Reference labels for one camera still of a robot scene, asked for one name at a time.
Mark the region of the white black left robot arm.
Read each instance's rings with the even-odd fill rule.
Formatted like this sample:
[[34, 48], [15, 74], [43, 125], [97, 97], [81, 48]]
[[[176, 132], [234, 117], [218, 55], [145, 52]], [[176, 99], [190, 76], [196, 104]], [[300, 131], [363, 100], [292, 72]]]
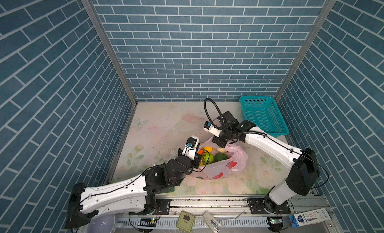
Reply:
[[198, 169], [199, 148], [178, 150], [178, 156], [166, 164], [144, 170], [131, 179], [118, 183], [86, 187], [75, 184], [69, 199], [65, 229], [85, 226], [103, 215], [132, 213], [147, 215], [158, 209], [156, 195], [178, 187], [187, 175]]

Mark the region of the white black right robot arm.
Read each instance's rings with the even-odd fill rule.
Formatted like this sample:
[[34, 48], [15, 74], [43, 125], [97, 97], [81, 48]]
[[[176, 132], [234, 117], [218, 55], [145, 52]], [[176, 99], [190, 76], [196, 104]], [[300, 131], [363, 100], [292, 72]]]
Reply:
[[273, 186], [263, 199], [268, 213], [275, 214], [287, 200], [296, 195], [306, 196], [314, 187], [321, 167], [314, 151], [290, 146], [247, 120], [240, 123], [228, 111], [220, 115], [218, 121], [220, 126], [216, 126], [212, 120], [204, 124], [204, 130], [214, 136], [213, 143], [221, 148], [228, 142], [247, 143], [263, 150], [289, 170], [287, 178]]

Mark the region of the pink plastic bag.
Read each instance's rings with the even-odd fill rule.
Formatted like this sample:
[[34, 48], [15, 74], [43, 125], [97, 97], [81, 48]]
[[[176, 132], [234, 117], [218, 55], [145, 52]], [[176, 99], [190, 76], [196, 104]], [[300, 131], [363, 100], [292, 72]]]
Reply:
[[212, 148], [211, 156], [209, 160], [213, 160], [213, 163], [208, 164], [207, 166], [201, 165], [196, 172], [191, 174], [191, 177], [197, 178], [200, 180], [218, 180], [228, 178], [233, 173], [242, 172], [247, 165], [248, 155], [243, 150], [243, 148], [238, 144], [234, 143], [232, 145], [227, 144], [223, 151], [226, 151], [224, 154], [228, 157], [226, 160], [220, 160], [216, 162], [215, 156], [220, 154], [217, 149], [216, 144], [212, 142], [212, 138], [201, 145], [201, 148]]

